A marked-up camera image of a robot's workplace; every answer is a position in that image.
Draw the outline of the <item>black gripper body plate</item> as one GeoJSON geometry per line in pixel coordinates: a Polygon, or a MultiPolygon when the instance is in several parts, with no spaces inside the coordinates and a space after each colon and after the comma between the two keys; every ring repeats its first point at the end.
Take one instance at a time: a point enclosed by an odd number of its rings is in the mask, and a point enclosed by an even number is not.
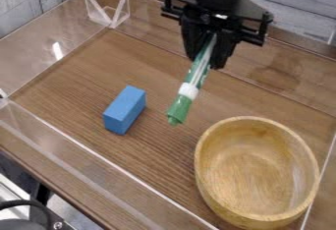
{"type": "Polygon", "coordinates": [[[208,14],[212,29],[233,32],[240,41],[264,44],[273,15],[250,0],[164,0],[164,16],[180,20],[185,9],[208,14]]]}

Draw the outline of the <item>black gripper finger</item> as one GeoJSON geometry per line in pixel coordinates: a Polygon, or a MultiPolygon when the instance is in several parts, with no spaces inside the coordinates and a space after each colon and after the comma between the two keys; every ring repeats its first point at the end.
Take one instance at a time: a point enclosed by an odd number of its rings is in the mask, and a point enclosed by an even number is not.
{"type": "Polygon", "coordinates": [[[185,53],[194,60],[210,34],[210,16],[196,9],[185,9],[180,25],[185,53]]]}
{"type": "Polygon", "coordinates": [[[214,32],[209,42],[209,67],[213,70],[222,69],[228,58],[233,54],[238,36],[233,32],[214,32]]]}

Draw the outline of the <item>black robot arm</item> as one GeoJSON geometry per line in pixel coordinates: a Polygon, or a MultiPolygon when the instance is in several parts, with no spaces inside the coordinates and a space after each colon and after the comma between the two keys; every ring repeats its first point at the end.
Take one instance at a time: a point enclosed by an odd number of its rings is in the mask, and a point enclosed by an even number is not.
{"type": "Polygon", "coordinates": [[[161,15],[178,22],[190,60],[214,37],[209,67],[222,69],[236,45],[262,46],[273,14],[252,0],[164,0],[161,15]]]}

